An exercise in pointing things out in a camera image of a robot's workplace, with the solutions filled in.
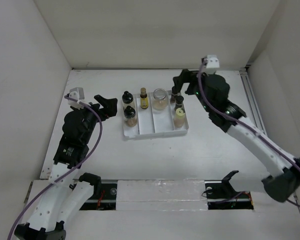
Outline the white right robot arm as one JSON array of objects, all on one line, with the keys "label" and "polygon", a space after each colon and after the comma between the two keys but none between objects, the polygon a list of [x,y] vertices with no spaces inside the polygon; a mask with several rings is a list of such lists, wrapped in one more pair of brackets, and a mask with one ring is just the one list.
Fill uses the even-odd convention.
[{"label": "white right robot arm", "polygon": [[197,97],[211,122],[245,146],[266,168],[262,179],[265,192],[284,203],[300,186],[300,157],[282,150],[247,117],[229,97],[230,85],[218,74],[183,69],[173,77],[173,90],[179,93],[185,83],[187,95]]}]

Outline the black cap spice jar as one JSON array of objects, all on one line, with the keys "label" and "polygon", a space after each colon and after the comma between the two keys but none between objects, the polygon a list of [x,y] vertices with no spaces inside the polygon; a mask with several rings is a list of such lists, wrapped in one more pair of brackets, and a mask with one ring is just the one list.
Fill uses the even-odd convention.
[{"label": "black cap spice jar", "polygon": [[174,110],[175,110],[175,111],[176,111],[177,109],[183,109],[183,108],[184,108],[183,101],[184,101],[184,97],[181,96],[181,95],[178,95],[178,96],[175,98],[175,106],[174,106]]}]

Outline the yellow cap powder bottle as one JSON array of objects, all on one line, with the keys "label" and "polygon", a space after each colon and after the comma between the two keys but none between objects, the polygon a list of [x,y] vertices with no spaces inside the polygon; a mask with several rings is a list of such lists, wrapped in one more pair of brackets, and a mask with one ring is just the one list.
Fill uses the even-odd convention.
[{"label": "yellow cap powder bottle", "polygon": [[186,114],[182,108],[177,108],[173,117],[173,123],[176,128],[181,128],[185,124]]}]

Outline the small brown spice jar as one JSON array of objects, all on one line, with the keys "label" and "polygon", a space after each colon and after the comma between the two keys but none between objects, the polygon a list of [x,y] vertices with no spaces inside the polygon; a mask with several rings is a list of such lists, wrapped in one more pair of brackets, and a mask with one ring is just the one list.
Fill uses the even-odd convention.
[{"label": "small brown spice jar", "polygon": [[177,98],[178,94],[179,94],[178,90],[176,89],[175,86],[173,86],[173,87],[171,88],[170,103],[173,104],[173,103],[176,102],[176,98]]}]

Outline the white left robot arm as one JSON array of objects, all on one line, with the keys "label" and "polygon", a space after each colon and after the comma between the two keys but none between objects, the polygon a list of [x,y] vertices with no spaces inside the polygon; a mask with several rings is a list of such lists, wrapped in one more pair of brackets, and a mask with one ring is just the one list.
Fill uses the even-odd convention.
[{"label": "white left robot arm", "polygon": [[96,150],[102,137],[102,122],[116,116],[117,98],[95,95],[95,104],[74,93],[65,95],[71,111],[64,117],[62,137],[53,158],[48,185],[24,207],[13,223],[8,239],[64,240],[67,225],[89,198],[102,191],[101,177],[83,173],[81,166]]}]

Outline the black cap cream bottle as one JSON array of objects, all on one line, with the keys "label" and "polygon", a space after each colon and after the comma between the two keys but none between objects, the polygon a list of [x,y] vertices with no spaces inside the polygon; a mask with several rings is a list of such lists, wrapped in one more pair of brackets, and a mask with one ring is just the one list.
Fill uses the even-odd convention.
[{"label": "black cap cream bottle", "polygon": [[124,91],[122,97],[122,108],[125,110],[128,106],[135,108],[134,96],[129,91]]}]

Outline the large clear glass jar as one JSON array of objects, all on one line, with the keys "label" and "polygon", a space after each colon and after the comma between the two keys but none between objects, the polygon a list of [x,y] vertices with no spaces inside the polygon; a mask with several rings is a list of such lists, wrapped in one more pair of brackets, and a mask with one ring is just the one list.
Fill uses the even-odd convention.
[{"label": "large clear glass jar", "polygon": [[152,106],[158,111],[164,110],[168,105],[168,94],[162,88],[157,88],[153,91]]}]

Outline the yellow sauce bottle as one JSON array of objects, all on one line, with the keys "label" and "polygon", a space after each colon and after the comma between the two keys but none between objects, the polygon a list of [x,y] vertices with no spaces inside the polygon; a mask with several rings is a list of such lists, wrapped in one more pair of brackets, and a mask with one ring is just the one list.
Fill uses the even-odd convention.
[{"label": "yellow sauce bottle", "polygon": [[140,107],[144,110],[149,107],[149,100],[148,100],[147,90],[145,87],[142,87],[140,89]]}]

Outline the black cap brown bottle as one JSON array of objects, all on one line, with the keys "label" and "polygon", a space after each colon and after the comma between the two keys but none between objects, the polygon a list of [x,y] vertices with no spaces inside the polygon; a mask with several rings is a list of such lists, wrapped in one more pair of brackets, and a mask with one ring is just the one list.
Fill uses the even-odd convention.
[{"label": "black cap brown bottle", "polygon": [[123,115],[124,123],[128,127],[134,127],[137,124],[136,110],[130,105],[124,109]]}]

